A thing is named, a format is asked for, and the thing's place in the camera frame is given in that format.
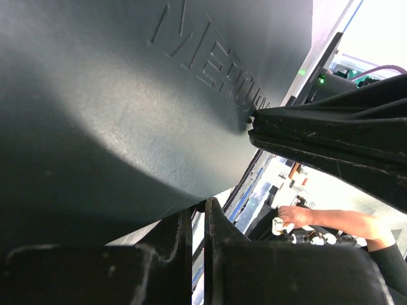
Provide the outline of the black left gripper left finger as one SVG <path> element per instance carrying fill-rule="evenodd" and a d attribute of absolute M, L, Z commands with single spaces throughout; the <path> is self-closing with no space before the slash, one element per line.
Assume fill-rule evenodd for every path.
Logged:
<path fill-rule="evenodd" d="M 191 212 L 131 246 L 36 245 L 1 261 L 1 304 L 190 304 Z"/>

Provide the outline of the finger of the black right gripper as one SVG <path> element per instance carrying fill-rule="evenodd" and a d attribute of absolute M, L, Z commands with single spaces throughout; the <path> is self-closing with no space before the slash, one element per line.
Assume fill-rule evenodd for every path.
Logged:
<path fill-rule="evenodd" d="M 406 211 L 406 76 L 303 105 L 262 109 L 252 145 Z"/>

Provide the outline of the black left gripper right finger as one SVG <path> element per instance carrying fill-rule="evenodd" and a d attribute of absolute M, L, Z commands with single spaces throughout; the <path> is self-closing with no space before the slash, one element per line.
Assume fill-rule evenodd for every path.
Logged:
<path fill-rule="evenodd" d="M 251 241 L 205 202 L 205 304 L 393 304 L 376 264 L 358 249 Z"/>

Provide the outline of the dark grey network switch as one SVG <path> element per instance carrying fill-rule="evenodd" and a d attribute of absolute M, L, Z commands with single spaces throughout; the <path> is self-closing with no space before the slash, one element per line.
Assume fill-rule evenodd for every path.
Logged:
<path fill-rule="evenodd" d="M 311 1 L 2 1 L 1 251 L 103 245 L 236 186 Z"/>

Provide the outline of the person forearm black sleeve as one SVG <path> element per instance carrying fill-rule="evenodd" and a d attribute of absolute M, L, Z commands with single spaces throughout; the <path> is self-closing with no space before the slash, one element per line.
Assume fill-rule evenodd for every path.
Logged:
<path fill-rule="evenodd" d="M 343 210 L 311 210 L 310 223 L 364 238 L 387 286 L 406 296 L 406 261 L 391 230 L 378 218 Z"/>

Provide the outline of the bare person hand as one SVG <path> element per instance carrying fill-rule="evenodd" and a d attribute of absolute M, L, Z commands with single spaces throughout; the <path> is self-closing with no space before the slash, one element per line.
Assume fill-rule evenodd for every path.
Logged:
<path fill-rule="evenodd" d="M 285 224 L 293 224 L 295 228 L 318 225 L 314 211 L 309 208 L 281 206 L 278 208 L 278 216 Z"/>

